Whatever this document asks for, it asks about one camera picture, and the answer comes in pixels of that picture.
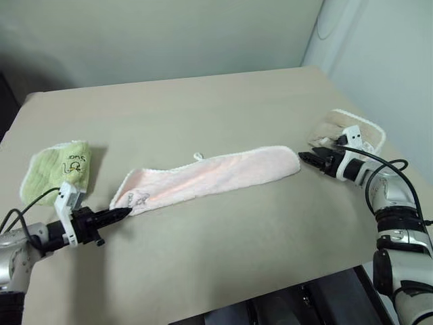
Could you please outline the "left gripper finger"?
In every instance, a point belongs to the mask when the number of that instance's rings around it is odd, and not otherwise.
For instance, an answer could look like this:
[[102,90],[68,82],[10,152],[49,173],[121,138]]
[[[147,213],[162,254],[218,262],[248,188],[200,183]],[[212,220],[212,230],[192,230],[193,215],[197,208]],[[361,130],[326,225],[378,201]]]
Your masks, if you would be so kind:
[[122,221],[131,213],[130,210],[107,210],[99,214],[99,226],[106,227],[113,223]]
[[131,213],[131,208],[122,207],[107,209],[98,213],[99,220],[123,220]]

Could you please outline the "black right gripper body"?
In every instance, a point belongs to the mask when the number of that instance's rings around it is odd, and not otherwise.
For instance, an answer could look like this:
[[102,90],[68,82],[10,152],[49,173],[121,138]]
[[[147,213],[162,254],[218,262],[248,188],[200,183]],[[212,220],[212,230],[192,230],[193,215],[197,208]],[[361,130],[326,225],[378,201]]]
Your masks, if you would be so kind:
[[344,158],[345,151],[343,150],[332,150],[325,148],[324,151],[324,168],[323,172],[333,178],[337,178],[337,171]]

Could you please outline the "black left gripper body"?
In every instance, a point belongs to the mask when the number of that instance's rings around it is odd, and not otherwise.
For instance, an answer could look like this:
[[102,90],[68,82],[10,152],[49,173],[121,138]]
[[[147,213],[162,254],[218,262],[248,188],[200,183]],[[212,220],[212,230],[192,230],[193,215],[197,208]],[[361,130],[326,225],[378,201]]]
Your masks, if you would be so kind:
[[83,207],[72,212],[72,225],[79,244],[96,243],[97,246],[105,244],[99,235],[101,218],[104,212],[93,212],[89,207]]

